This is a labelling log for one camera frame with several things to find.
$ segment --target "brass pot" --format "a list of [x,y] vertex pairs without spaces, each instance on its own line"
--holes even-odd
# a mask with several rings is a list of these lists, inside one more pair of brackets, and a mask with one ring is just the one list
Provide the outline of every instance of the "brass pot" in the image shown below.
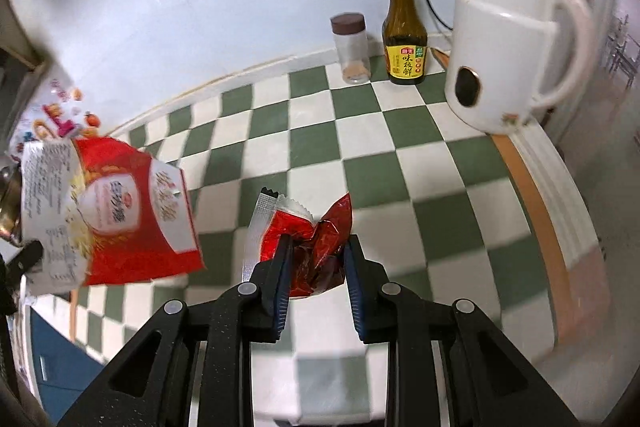
[[22,246],[20,225],[20,197],[22,193],[22,172],[19,167],[10,173],[0,172],[0,238],[14,247]]

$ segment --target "yellow label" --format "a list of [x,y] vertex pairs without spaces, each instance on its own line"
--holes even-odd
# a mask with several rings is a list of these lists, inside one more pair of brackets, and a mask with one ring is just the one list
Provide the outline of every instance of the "yellow label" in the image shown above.
[[386,46],[389,74],[396,78],[418,78],[424,75],[423,46]]

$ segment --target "glass bottle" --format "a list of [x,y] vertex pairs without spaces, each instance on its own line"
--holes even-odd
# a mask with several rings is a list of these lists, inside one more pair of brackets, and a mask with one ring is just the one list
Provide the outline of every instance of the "glass bottle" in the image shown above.
[[401,86],[420,84],[424,80],[427,30],[414,0],[389,0],[382,40],[389,80]]

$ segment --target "red and white package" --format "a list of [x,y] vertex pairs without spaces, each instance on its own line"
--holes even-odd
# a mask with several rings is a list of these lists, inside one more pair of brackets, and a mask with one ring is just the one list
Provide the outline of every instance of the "red and white package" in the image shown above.
[[344,269],[339,255],[351,234],[351,197],[346,194],[315,222],[297,201],[264,190],[258,196],[244,247],[242,279],[258,261],[275,255],[282,234],[294,240],[290,297],[308,297],[339,286]]
[[113,138],[26,144],[22,238],[39,240],[32,295],[203,268],[182,171]]

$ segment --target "green and white checkered surface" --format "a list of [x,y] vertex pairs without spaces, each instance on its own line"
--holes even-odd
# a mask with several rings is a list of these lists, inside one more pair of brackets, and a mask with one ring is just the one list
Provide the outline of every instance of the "green and white checkered surface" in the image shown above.
[[[267,78],[118,137],[184,170],[207,269],[83,289],[87,352],[109,360],[165,301],[207,301],[240,282],[263,186],[316,217],[349,191],[353,232],[392,280],[434,301],[473,300],[530,359],[553,348],[542,255],[492,140],[452,113],[435,63],[420,86],[385,80],[381,57],[372,66],[361,86],[337,64]],[[282,340],[255,346],[253,378],[258,416],[379,417],[386,348],[358,340],[343,286],[291,302]]]

